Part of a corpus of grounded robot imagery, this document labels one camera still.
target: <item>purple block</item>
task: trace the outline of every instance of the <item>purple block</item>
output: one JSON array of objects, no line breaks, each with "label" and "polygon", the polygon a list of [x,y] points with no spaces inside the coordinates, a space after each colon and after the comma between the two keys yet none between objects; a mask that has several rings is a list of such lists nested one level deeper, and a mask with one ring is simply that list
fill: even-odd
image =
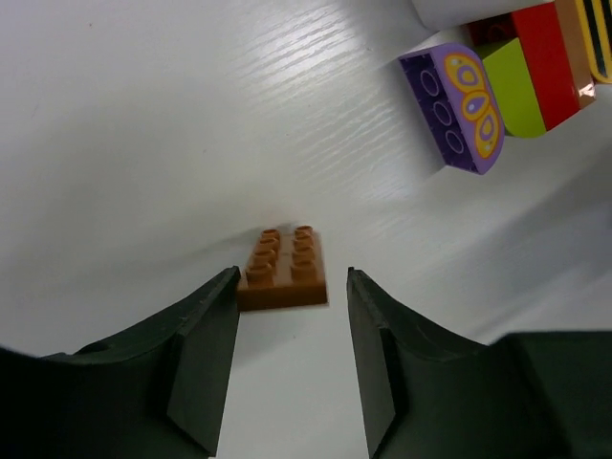
[{"label": "purple block", "polygon": [[485,174],[504,143],[504,122],[478,55],[447,43],[399,58],[448,165]]}]

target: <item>toy block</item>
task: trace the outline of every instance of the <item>toy block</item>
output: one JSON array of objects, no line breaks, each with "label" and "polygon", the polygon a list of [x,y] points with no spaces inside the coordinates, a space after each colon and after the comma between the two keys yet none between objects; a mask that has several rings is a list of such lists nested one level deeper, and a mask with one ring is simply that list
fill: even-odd
[{"label": "toy block", "polygon": [[554,3],[512,13],[546,130],[579,110],[578,91]]},{"label": "toy block", "polygon": [[238,283],[240,312],[327,303],[318,234],[299,227],[291,234],[266,229]]},{"label": "toy block", "polygon": [[505,134],[478,55],[447,43],[399,60],[445,163],[485,174],[497,161]]},{"label": "toy block", "polygon": [[412,0],[421,22],[441,31],[552,0]]},{"label": "toy block", "polygon": [[508,41],[518,36],[516,35],[513,19],[509,14],[471,22],[467,27],[474,46]]},{"label": "toy block", "polygon": [[576,0],[576,4],[591,74],[600,83],[612,83],[610,0]]},{"label": "toy block", "polygon": [[506,132],[515,137],[538,137],[546,132],[536,91],[518,38],[478,47]]},{"label": "toy block", "polygon": [[579,106],[584,108],[595,101],[595,83],[591,76],[578,5],[576,0],[556,0],[555,8],[574,78],[574,87],[578,93]]}]

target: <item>white table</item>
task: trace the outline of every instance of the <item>white table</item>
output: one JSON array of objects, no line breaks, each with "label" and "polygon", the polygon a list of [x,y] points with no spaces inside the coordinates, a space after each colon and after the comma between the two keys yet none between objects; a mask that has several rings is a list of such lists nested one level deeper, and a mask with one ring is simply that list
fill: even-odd
[{"label": "white table", "polygon": [[322,233],[330,307],[241,318],[220,459],[367,457],[349,266],[484,342],[612,326],[608,88],[479,177],[392,63],[428,36],[407,0],[10,0],[0,35],[3,345],[75,351],[261,228]]}]

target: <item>green block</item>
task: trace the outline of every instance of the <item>green block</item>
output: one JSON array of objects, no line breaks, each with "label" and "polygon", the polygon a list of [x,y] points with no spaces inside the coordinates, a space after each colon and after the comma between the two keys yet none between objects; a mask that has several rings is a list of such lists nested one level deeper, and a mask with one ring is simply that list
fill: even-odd
[{"label": "green block", "polygon": [[526,138],[544,134],[546,126],[519,39],[480,46],[476,52],[485,65],[507,134]]}]

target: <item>red lego brick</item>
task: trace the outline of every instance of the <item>red lego brick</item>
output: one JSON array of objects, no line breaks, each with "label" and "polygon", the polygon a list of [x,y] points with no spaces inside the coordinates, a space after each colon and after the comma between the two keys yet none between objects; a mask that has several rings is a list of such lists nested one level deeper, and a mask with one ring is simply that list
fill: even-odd
[{"label": "red lego brick", "polygon": [[291,234],[261,233],[236,293],[240,312],[327,303],[318,235],[311,227]]},{"label": "red lego brick", "polygon": [[472,22],[468,24],[468,31],[474,46],[489,45],[517,37],[513,20],[509,14]]},{"label": "red lego brick", "polygon": [[550,131],[580,109],[555,3],[515,11],[511,17]]}]

